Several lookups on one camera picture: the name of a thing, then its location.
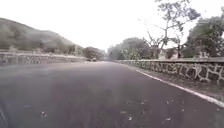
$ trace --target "hill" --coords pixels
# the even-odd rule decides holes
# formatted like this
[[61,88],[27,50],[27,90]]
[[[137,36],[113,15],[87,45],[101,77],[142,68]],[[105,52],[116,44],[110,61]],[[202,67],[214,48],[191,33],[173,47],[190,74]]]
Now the hill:
[[77,48],[83,49],[55,32],[38,30],[0,18],[0,49],[12,47],[18,50],[54,53],[72,53]]

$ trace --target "stone retaining wall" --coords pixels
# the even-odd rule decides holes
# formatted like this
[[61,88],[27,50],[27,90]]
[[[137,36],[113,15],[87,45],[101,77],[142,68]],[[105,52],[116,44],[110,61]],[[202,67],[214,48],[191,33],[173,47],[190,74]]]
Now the stone retaining wall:
[[72,63],[80,61],[86,61],[86,58],[65,55],[0,52],[0,66],[15,64]]
[[224,87],[224,59],[123,60],[122,64]]

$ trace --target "sky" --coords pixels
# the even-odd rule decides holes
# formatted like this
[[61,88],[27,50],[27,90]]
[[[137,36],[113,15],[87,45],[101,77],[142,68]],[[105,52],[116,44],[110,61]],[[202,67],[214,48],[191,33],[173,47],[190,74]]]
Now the sky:
[[[0,0],[0,17],[40,30],[54,31],[83,47],[106,50],[128,37],[145,37],[146,20],[152,36],[163,26],[154,0]],[[223,0],[192,0],[203,17],[221,14]],[[185,36],[195,24],[186,25]]]

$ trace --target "white road marking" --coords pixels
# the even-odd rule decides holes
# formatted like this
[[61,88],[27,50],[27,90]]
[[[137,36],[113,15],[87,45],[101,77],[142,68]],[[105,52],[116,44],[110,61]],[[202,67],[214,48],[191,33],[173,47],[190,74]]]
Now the white road marking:
[[195,96],[198,96],[198,97],[200,97],[200,98],[202,98],[202,99],[204,99],[204,100],[209,101],[210,103],[214,103],[214,104],[216,104],[216,105],[218,105],[218,106],[224,108],[224,103],[221,102],[221,101],[218,101],[218,100],[215,99],[215,98],[212,98],[212,97],[206,96],[206,95],[204,95],[204,94],[201,94],[201,93],[192,91],[192,90],[190,90],[190,89],[181,87],[181,86],[179,86],[179,85],[170,83],[170,82],[168,82],[168,81],[164,81],[164,80],[162,80],[162,79],[159,79],[159,78],[157,78],[157,77],[151,76],[151,75],[146,74],[146,73],[144,73],[144,72],[141,72],[141,71],[139,71],[139,70],[135,70],[135,71],[136,71],[136,72],[139,72],[139,73],[141,73],[141,74],[143,74],[143,75],[145,75],[145,76],[147,76],[147,77],[150,77],[150,78],[152,78],[152,79],[161,81],[161,82],[166,83],[166,84],[168,84],[168,85],[171,85],[171,86],[173,86],[173,87],[176,87],[176,88],[179,88],[179,89],[181,89],[181,90],[184,90],[184,91],[186,91],[186,92],[188,92],[188,93],[190,93],[190,94],[193,94],[193,95],[195,95]]

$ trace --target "asphalt road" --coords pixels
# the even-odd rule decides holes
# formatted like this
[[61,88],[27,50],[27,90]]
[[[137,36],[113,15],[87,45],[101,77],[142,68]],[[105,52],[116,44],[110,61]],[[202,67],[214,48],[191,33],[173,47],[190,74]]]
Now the asphalt road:
[[223,128],[224,109],[120,64],[0,68],[9,128]]

